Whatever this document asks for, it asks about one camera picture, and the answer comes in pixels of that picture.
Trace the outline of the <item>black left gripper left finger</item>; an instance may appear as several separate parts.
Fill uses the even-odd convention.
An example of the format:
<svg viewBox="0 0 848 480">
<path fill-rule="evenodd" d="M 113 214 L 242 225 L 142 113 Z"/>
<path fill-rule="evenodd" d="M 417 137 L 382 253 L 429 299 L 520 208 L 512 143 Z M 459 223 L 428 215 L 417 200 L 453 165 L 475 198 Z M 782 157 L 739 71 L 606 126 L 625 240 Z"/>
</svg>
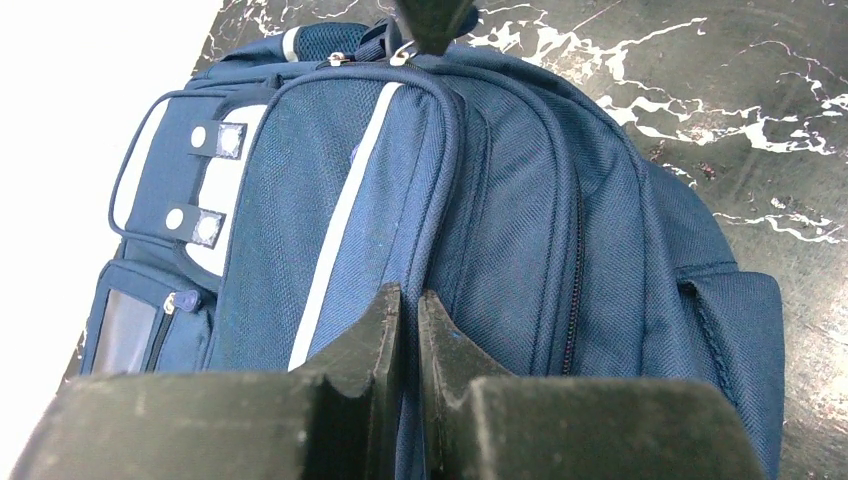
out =
<svg viewBox="0 0 848 480">
<path fill-rule="evenodd" d="M 88 376 L 60 389 L 15 479 L 390 479 L 401 290 L 290 372 Z"/>
</svg>

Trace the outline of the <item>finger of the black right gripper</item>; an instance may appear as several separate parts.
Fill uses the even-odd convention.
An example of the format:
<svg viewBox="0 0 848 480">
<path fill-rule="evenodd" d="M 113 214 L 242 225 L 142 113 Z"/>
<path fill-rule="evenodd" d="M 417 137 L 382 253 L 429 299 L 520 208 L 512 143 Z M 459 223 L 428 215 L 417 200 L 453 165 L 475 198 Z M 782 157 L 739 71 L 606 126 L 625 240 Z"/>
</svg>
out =
<svg viewBox="0 0 848 480">
<path fill-rule="evenodd" d="M 397 0 L 395 6 L 419 54 L 441 56 L 477 25 L 472 0 Z"/>
</svg>

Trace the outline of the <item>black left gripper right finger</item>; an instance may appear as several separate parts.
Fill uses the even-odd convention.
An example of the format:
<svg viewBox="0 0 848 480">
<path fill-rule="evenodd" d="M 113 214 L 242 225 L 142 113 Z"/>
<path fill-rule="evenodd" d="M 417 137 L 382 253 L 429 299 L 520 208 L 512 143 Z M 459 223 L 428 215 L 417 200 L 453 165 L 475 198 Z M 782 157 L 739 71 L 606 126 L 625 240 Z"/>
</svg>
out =
<svg viewBox="0 0 848 480">
<path fill-rule="evenodd" d="M 522 377 L 418 303 L 431 479 L 760 479 L 735 410 L 702 382 Z"/>
</svg>

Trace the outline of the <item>navy blue student backpack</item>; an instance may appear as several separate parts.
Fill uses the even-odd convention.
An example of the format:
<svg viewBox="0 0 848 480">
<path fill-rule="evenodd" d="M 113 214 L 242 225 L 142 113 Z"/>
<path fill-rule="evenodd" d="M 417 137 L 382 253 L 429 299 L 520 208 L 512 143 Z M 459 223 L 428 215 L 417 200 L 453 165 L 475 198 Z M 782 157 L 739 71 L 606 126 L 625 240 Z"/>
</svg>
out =
<svg viewBox="0 0 848 480">
<path fill-rule="evenodd" d="M 393 22 L 290 29 L 161 97 L 125 157 L 81 370 L 287 370 L 385 283 L 435 291 L 519 375 L 692 378 L 768 478 L 784 420 L 780 290 L 695 191 L 563 78 L 415 54 Z"/>
</svg>

